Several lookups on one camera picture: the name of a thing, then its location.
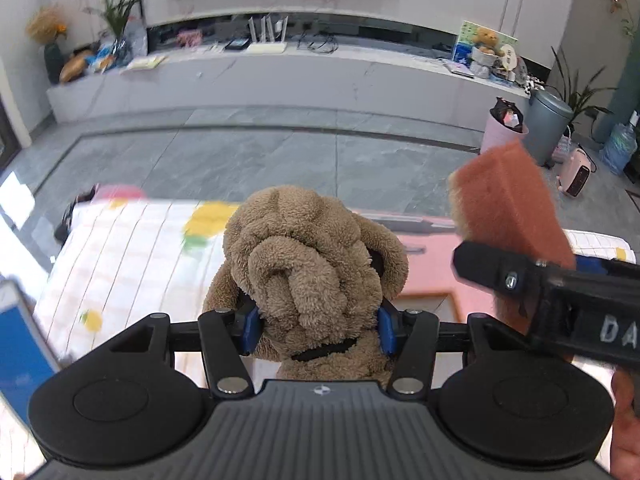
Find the teddy bear bouquet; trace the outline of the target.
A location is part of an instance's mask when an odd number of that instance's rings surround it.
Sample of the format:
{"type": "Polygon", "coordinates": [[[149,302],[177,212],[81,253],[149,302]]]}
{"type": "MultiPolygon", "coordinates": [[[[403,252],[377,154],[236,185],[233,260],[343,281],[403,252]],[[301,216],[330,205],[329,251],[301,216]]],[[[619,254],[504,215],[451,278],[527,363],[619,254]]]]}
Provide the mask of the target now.
{"type": "Polygon", "coordinates": [[[475,77],[488,79],[495,62],[502,57],[499,52],[500,38],[493,29],[480,26],[472,38],[470,71],[475,77]]]}

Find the tall leafy floor plant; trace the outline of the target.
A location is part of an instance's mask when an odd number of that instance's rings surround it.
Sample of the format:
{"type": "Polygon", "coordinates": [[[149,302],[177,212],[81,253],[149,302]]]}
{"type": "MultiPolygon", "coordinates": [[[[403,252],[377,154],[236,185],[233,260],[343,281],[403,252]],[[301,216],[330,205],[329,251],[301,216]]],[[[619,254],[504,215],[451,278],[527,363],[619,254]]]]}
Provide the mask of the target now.
{"type": "Polygon", "coordinates": [[[593,103],[593,99],[600,93],[613,92],[616,87],[598,87],[597,80],[606,71],[608,66],[602,65],[585,81],[580,81],[580,70],[572,70],[570,63],[561,47],[557,49],[551,48],[554,57],[554,66],[558,69],[560,82],[555,86],[547,84],[547,88],[556,93],[556,95],[570,108],[572,114],[568,122],[570,133],[576,131],[576,125],[579,118],[584,115],[597,119],[600,115],[611,116],[612,110],[604,105],[593,103]]]}

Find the blue water bottle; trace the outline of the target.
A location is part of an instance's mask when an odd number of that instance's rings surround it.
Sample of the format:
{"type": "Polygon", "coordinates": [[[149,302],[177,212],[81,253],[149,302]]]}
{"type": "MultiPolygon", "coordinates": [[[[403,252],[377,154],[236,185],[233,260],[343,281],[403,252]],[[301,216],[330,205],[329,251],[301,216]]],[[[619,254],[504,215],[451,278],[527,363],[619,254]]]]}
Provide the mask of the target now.
{"type": "Polygon", "coordinates": [[[626,124],[618,124],[613,128],[608,140],[600,149],[601,162],[616,176],[623,173],[631,156],[637,151],[636,127],[638,120],[639,114],[634,110],[626,124]]]}

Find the white tablet on stand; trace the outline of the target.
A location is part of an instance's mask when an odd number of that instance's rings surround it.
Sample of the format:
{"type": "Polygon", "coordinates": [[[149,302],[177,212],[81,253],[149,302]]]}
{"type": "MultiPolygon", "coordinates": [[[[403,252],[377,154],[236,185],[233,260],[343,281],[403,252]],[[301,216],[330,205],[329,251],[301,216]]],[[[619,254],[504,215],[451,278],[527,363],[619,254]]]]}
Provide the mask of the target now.
{"type": "Polygon", "coordinates": [[[1,281],[1,477],[24,479],[43,463],[32,436],[28,404],[60,363],[13,280],[1,281]]]}

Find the checked lemon tablecloth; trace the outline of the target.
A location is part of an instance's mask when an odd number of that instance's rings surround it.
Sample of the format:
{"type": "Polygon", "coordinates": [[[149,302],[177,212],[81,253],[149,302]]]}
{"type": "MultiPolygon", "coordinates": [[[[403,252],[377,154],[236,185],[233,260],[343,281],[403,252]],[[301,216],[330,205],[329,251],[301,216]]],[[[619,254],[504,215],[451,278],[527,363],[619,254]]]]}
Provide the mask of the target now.
{"type": "MultiPolygon", "coordinates": [[[[60,359],[78,359],[140,318],[164,312],[191,322],[224,262],[224,226],[235,205],[192,200],[99,200],[74,210],[72,232],[35,306],[60,359]]],[[[460,242],[446,218],[378,214],[405,247],[409,275],[394,304],[462,322],[494,313],[485,289],[459,281],[451,255],[460,242]]]]}

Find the grey trash can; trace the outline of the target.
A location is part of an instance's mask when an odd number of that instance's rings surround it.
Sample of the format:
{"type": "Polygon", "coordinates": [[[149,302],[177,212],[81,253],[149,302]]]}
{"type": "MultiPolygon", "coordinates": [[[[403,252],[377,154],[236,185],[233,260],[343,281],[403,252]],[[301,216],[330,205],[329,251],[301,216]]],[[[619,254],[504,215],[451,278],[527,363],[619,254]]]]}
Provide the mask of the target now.
{"type": "Polygon", "coordinates": [[[523,144],[538,166],[550,162],[560,137],[570,123],[574,110],[546,90],[535,90],[525,114],[528,133],[523,144]]]}

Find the pink space heater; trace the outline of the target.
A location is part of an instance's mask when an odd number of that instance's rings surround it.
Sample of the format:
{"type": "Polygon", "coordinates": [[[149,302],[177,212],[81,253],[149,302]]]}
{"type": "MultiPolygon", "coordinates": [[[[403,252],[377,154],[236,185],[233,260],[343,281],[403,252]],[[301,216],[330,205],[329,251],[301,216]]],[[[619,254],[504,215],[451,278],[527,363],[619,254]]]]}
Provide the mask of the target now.
{"type": "Polygon", "coordinates": [[[581,147],[575,148],[562,163],[560,174],[558,175],[559,190],[567,196],[577,197],[590,176],[597,170],[597,165],[589,154],[581,147]]]}

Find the dried flowers dark vase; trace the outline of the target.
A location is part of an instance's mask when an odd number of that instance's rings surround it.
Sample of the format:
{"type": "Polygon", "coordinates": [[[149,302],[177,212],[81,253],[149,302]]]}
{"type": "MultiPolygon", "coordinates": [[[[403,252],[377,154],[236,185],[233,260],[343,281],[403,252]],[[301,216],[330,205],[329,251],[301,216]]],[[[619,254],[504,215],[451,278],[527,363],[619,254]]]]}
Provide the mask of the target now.
{"type": "Polygon", "coordinates": [[[58,38],[67,36],[67,25],[57,6],[43,6],[29,20],[26,34],[42,47],[50,84],[58,84],[65,58],[58,38]]]}

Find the pink waste bin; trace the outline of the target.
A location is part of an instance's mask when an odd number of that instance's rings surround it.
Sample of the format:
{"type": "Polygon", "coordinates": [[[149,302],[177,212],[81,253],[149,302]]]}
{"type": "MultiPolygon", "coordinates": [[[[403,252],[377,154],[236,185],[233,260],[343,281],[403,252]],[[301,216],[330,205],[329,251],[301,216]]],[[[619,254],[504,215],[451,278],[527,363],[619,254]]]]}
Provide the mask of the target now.
{"type": "Polygon", "coordinates": [[[513,102],[498,96],[488,112],[480,154],[515,140],[524,140],[527,135],[524,114],[513,102]]]}

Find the brown plush knot toy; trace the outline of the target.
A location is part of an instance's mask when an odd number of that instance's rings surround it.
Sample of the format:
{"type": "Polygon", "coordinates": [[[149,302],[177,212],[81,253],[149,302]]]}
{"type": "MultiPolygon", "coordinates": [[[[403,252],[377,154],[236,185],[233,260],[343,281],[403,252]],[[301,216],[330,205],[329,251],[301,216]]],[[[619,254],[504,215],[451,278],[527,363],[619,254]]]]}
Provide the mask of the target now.
{"type": "Polygon", "coordinates": [[[251,355],[288,380],[375,380],[393,361],[380,343],[378,308],[404,289],[404,245],[337,198],[283,185],[252,194],[224,229],[224,263],[204,311],[256,304],[264,332],[251,355]]]}

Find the brown bear-shaped sponge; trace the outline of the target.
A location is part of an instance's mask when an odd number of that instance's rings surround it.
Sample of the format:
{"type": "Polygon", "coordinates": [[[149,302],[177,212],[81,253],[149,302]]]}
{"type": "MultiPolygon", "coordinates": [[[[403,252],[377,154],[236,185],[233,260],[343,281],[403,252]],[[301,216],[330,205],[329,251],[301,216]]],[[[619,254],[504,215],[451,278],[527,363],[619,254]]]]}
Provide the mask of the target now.
{"type": "Polygon", "coordinates": [[[496,317],[521,334],[532,322],[533,300],[506,294],[506,272],[491,249],[574,270],[576,258],[555,214],[540,168],[520,141],[491,148],[449,177],[451,217],[465,243],[485,250],[457,248],[452,267],[463,281],[492,289],[496,317]]]}

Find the white wifi router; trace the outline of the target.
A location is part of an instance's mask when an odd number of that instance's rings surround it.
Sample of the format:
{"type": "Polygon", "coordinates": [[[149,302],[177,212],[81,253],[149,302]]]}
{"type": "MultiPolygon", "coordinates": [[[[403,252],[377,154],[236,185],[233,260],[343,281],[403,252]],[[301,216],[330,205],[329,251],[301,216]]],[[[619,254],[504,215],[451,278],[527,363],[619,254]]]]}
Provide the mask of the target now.
{"type": "Polygon", "coordinates": [[[255,54],[280,54],[286,50],[286,33],[288,32],[288,17],[273,21],[270,15],[264,15],[259,21],[254,18],[248,20],[250,44],[247,51],[255,54]]]}

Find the white marble tv console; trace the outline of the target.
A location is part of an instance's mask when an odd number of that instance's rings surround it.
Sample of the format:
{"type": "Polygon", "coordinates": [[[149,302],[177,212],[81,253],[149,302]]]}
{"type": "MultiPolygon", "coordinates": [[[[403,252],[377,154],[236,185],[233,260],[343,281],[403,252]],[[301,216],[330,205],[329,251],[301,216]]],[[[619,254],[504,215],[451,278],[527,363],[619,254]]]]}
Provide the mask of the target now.
{"type": "Polygon", "coordinates": [[[330,54],[171,51],[145,70],[109,70],[47,91],[58,122],[178,108],[318,108],[483,129],[502,96],[527,110],[528,96],[450,73],[434,58],[341,46],[330,54]]]}

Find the potted green plant left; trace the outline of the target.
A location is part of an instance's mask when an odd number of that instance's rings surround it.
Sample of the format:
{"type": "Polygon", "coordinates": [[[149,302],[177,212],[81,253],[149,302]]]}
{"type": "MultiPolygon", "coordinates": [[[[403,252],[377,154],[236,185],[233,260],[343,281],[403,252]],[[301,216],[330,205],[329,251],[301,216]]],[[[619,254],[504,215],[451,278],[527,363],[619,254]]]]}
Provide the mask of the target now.
{"type": "Polygon", "coordinates": [[[88,6],[85,12],[97,15],[112,33],[114,41],[111,48],[111,57],[114,66],[124,66],[131,61],[131,48],[126,39],[126,28],[129,23],[132,10],[142,0],[101,0],[101,6],[95,8],[88,6]]]}

